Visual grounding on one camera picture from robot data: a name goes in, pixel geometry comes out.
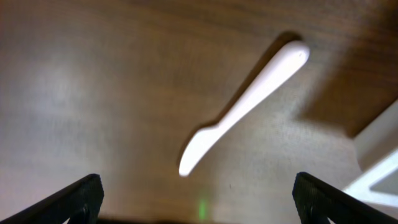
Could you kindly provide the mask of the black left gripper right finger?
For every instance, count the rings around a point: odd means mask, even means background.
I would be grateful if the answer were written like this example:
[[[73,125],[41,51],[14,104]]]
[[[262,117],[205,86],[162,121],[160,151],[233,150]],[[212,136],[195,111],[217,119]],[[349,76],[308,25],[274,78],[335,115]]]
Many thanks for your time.
[[[397,224],[397,219],[306,172],[297,173],[292,196],[302,224]]]

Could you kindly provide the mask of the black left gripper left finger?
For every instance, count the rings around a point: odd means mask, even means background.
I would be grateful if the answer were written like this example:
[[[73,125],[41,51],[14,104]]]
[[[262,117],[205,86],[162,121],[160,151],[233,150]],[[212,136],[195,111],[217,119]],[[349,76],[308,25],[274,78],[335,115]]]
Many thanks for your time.
[[[1,223],[96,223],[103,198],[100,176],[89,174]]]

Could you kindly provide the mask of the pink handled utensil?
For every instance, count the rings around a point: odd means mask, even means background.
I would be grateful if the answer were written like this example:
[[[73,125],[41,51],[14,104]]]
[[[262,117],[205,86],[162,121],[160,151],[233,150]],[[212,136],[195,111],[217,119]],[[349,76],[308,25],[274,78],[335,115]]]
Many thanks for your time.
[[[182,154],[179,176],[189,176],[213,145],[240,119],[295,75],[306,64],[309,56],[310,48],[306,43],[296,40],[285,44],[217,123],[195,132]]]

